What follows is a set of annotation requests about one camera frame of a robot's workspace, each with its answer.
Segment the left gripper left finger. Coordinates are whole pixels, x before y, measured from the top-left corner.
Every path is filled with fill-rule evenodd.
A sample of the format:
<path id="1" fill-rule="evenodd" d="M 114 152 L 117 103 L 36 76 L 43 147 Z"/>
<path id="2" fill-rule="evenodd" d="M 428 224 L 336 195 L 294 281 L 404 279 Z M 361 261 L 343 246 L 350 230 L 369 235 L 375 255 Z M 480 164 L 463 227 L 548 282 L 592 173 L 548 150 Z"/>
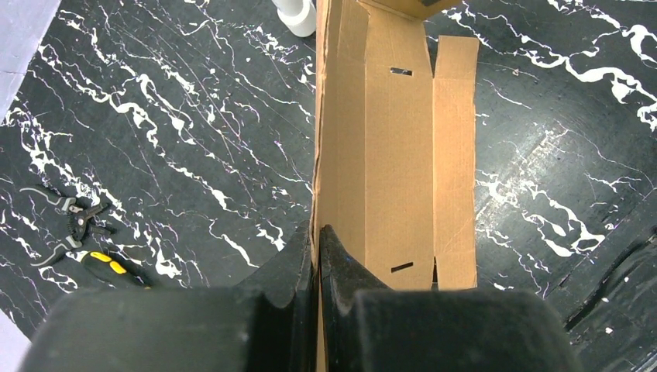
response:
<path id="1" fill-rule="evenodd" d="M 308 224 L 238 284 L 79 291 L 37 329 L 22 371 L 312 371 Z"/>

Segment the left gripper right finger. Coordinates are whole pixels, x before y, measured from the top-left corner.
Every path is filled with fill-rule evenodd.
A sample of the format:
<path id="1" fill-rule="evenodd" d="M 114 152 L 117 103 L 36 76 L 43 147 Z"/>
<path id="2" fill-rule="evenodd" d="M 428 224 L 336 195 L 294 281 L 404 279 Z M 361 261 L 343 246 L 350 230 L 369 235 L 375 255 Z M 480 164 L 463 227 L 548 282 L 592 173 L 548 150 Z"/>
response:
<path id="1" fill-rule="evenodd" d="M 318 236 L 329 371 L 580 371 L 557 314 L 523 291 L 396 291 Z"/>

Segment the brown cardboard box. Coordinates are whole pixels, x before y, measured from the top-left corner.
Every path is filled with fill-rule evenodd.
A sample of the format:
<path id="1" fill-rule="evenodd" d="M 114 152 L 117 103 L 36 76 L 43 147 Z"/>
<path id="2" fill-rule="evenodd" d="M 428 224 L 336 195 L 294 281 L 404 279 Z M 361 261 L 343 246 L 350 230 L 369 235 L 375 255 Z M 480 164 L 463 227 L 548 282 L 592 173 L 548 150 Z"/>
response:
<path id="1" fill-rule="evenodd" d="M 312 251 L 323 226 L 401 290 L 477 285 L 480 42 L 424 22 L 452 1 L 318 3 Z"/>

